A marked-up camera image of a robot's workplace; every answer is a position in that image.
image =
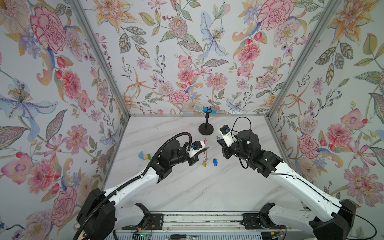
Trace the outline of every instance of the white marble table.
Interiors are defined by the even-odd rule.
[[[129,204],[140,202],[150,211],[250,211],[274,202],[282,207],[302,210],[300,201],[280,185],[250,168],[243,169],[234,156],[230,159],[223,157],[216,142],[217,129],[223,125],[232,127],[236,118],[210,116],[214,132],[203,136],[198,131],[198,126],[205,121],[203,116],[131,117],[106,188],[129,179],[146,167],[148,161],[137,156],[140,151],[153,155],[167,139],[186,131],[191,133],[193,142],[206,137],[209,147],[207,167],[202,165],[204,154],[199,155],[200,160],[192,167],[187,162],[178,164],[167,178],[140,192]],[[250,119],[252,131],[259,136],[262,148],[280,155],[264,118]],[[239,119],[235,125],[237,131],[248,128],[246,119]],[[182,136],[178,140],[183,145],[188,137]],[[218,161],[216,167],[213,158]]]

